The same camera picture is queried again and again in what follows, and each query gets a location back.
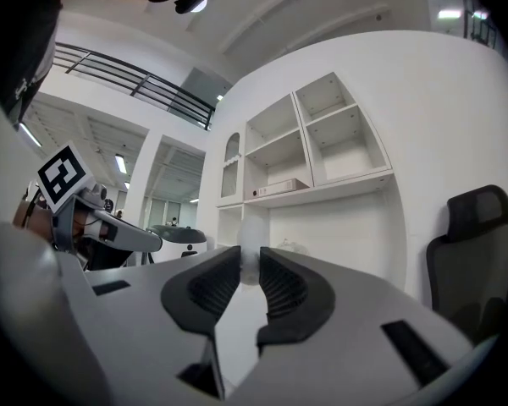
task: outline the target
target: light fixture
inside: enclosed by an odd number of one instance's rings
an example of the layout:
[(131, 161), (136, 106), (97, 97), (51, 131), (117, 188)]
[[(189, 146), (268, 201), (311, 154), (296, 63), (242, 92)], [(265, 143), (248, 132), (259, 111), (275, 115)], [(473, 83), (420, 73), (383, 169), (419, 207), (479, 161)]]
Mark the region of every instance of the light fixture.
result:
[(457, 9), (445, 9), (439, 12), (439, 19), (458, 19), (462, 16), (462, 11)]
[(32, 138), (32, 141), (34, 141), (34, 143), (36, 143), (36, 145), (38, 147), (41, 147), (41, 143), (37, 140), (37, 138), (30, 132), (30, 130), (28, 128), (26, 128), (26, 125), (24, 123), (22, 123), (20, 125), (20, 127), (28, 134), (28, 136), (30, 138)]
[(115, 160), (117, 161), (117, 165), (119, 166), (120, 172), (128, 174), (128, 172), (126, 171), (126, 164), (124, 164), (124, 157), (122, 155), (115, 155)]
[(487, 12), (477, 10), (474, 14), (472, 14), (474, 18), (487, 19), (489, 14)]
[(191, 10), (194, 14), (201, 12), (207, 6), (207, 0), (202, 0), (200, 4), (198, 4), (195, 8)]

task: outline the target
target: office chair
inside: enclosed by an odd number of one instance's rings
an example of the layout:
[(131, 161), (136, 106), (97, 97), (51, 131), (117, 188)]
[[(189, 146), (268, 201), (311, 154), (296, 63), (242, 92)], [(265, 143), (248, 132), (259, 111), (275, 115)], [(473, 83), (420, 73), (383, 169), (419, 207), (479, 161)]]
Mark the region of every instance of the office chair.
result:
[(508, 315), (508, 195), (488, 185), (448, 209), (448, 233), (427, 248), (433, 310), (478, 344)]

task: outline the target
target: black shirt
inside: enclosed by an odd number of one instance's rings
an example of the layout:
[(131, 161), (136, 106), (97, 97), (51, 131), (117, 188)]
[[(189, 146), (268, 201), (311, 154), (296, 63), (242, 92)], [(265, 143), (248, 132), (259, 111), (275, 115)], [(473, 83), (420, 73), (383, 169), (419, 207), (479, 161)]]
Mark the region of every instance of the black shirt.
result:
[(60, 0), (1, 0), (0, 103), (9, 114), (18, 101), (20, 116), (42, 80), (34, 75), (58, 22)]

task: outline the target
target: chair headrest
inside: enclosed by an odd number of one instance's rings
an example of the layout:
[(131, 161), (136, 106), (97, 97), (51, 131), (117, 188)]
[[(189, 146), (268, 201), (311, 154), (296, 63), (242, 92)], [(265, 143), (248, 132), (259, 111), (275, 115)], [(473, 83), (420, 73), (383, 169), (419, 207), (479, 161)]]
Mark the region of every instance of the chair headrest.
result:
[(448, 210), (448, 239), (469, 239), (508, 222), (508, 195), (502, 188), (488, 185), (452, 197)]

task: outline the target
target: metal railing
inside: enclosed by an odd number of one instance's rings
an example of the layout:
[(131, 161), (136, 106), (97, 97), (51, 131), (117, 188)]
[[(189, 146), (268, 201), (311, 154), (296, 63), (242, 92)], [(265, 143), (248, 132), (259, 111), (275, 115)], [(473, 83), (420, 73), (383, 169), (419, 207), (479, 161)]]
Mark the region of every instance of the metal railing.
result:
[(82, 47), (56, 43), (52, 61), (65, 68), (66, 74), (76, 72), (108, 85), (115, 90), (160, 107), (193, 124), (209, 129), (214, 107), (197, 96), (152, 74), (145, 69)]

